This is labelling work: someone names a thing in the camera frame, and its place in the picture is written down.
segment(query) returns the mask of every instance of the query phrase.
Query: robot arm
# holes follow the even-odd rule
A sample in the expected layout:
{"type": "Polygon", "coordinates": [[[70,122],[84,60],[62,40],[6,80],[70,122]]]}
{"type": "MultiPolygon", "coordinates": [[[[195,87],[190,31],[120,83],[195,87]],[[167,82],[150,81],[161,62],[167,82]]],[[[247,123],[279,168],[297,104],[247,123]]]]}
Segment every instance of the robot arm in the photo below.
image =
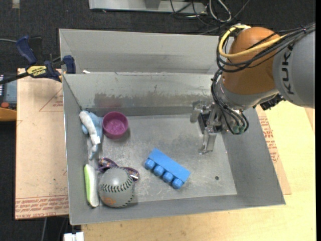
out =
{"type": "Polygon", "coordinates": [[[207,109],[216,117],[207,123],[221,124],[216,129],[239,135],[249,127],[243,111],[258,104],[267,109],[287,100],[314,108],[314,57],[315,23],[279,33],[232,26],[219,39],[219,70],[211,87],[214,103],[207,109]],[[226,40],[234,33],[230,51],[225,53],[226,40]]]}

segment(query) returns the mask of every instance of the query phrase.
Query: blue clamp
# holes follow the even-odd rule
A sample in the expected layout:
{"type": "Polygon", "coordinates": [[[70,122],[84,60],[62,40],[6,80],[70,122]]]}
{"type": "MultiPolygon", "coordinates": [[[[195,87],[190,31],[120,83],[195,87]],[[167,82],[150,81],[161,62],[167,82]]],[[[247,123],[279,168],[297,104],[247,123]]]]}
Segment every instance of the blue clamp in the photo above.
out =
{"type": "Polygon", "coordinates": [[[28,39],[29,36],[26,35],[16,42],[16,48],[18,52],[29,62],[29,65],[26,67],[26,69],[28,69],[30,66],[34,65],[37,62],[37,58],[35,57],[32,49],[29,46],[28,39]]]}
{"type": "Polygon", "coordinates": [[[145,168],[153,170],[156,176],[162,177],[164,182],[171,183],[175,189],[180,189],[191,174],[190,171],[156,148],[145,161],[145,168]]]}
{"type": "Polygon", "coordinates": [[[75,74],[76,73],[76,65],[75,60],[71,55],[66,55],[63,59],[64,63],[67,67],[67,73],[75,74]]]}
{"type": "Polygon", "coordinates": [[[29,65],[26,67],[26,74],[33,78],[50,78],[53,80],[61,81],[61,74],[56,70],[56,67],[61,66],[63,64],[67,67],[67,73],[76,73],[76,65],[74,58],[71,55],[67,55],[63,58],[62,61],[58,63],[52,63],[51,61],[45,61],[43,64],[45,66],[39,65],[38,67],[35,65],[37,63],[37,58],[34,55],[29,42],[29,36],[26,35],[20,38],[16,42],[16,48],[20,55],[25,57],[29,65]]]}

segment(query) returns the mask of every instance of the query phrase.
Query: white object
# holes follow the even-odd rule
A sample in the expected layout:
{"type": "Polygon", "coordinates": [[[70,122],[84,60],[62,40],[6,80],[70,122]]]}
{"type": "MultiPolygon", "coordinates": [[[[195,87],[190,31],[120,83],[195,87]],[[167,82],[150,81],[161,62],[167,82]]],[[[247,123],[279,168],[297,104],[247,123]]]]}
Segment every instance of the white object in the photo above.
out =
{"type": "Polygon", "coordinates": [[[129,173],[119,167],[108,169],[99,181],[101,201],[114,208],[126,207],[134,197],[134,181],[129,173]]]}
{"type": "Polygon", "coordinates": [[[155,13],[173,13],[186,7],[180,13],[184,14],[206,14],[206,8],[202,3],[194,3],[194,8],[189,2],[160,1],[157,8],[147,8],[145,0],[89,0],[89,9],[91,10],[117,10],[117,11],[140,11],[140,12],[155,12],[155,13]]]}
{"type": "Polygon", "coordinates": [[[86,111],[81,111],[79,113],[79,117],[80,117],[81,123],[87,129],[91,143],[92,143],[91,151],[88,151],[88,157],[90,160],[92,160],[93,153],[97,152],[98,150],[98,145],[100,144],[100,137],[97,133],[94,122],[92,121],[91,117],[88,115],[86,111]]]}
{"type": "Polygon", "coordinates": [[[64,240],[63,241],[84,241],[84,232],[77,232],[75,234],[72,233],[66,233],[64,234],[64,240]]]}

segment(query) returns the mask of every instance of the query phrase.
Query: black carpet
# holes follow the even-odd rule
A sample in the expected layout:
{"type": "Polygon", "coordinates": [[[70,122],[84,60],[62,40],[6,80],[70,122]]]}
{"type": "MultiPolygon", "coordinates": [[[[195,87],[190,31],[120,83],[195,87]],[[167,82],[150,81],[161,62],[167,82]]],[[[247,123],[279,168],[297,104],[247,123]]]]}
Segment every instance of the black carpet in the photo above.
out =
{"type": "MultiPolygon", "coordinates": [[[[236,14],[247,0],[225,0],[236,14]]],[[[316,0],[251,0],[234,23],[263,26],[275,31],[304,26],[315,21],[316,0]]],[[[142,12],[93,12],[88,0],[0,0],[0,38],[17,40],[24,35],[41,36],[45,56],[59,55],[59,28],[150,33],[205,33],[215,26],[201,21],[178,19],[170,14],[142,12]]],[[[220,33],[226,26],[206,35],[220,33]]],[[[15,73],[25,67],[14,44],[0,42],[0,72],[15,73]]],[[[0,240],[40,240],[44,219],[14,220],[16,124],[0,123],[0,240]]],[[[65,218],[48,218],[44,240],[59,240],[65,218]]],[[[65,225],[63,231],[69,231],[65,225]]]]}

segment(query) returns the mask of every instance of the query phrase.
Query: gray bin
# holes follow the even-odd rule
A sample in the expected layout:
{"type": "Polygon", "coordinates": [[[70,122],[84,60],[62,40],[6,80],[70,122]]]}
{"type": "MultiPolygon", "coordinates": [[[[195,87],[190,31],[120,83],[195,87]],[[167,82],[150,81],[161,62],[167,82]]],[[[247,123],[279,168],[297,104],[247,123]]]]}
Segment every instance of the gray bin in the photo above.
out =
{"type": "MultiPolygon", "coordinates": [[[[90,47],[92,39],[86,40],[83,33],[81,40],[85,39],[87,47],[90,47]]],[[[112,35],[108,32],[94,34],[101,35],[101,38],[112,35]]],[[[66,41],[62,51],[69,49],[69,54],[77,59],[77,47],[66,47],[72,43],[68,42],[70,36],[62,32],[61,35],[65,35],[66,41]]],[[[171,36],[166,35],[164,39],[170,42],[171,36]]],[[[191,36],[191,39],[199,40],[196,36],[191,36]]],[[[82,54],[81,63],[90,60],[84,56],[82,54]]],[[[93,72],[87,65],[90,74],[63,76],[72,225],[285,204],[254,109],[245,111],[250,124],[246,133],[238,136],[218,134],[212,152],[198,153],[203,137],[198,123],[190,122],[192,104],[199,100],[212,100],[210,86],[213,75],[206,74],[209,70],[207,65],[200,63],[199,68],[202,67],[201,73],[186,73],[173,68],[166,73],[133,73],[111,72],[111,69],[93,72]],[[134,202],[126,208],[110,208],[102,203],[91,208],[87,204],[83,168],[93,162],[87,157],[88,137],[81,131],[79,112],[84,109],[98,116],[120,111],[128,117],[129,131],[125,137],[115,141],[104,136],[97,155],[109,157],[119,166],[132,167],[140,172],[134,202]],[[144,168],[143,164],[153,148],[158,148],[191,172],[181,189],[173,189],[144,168]]]]}

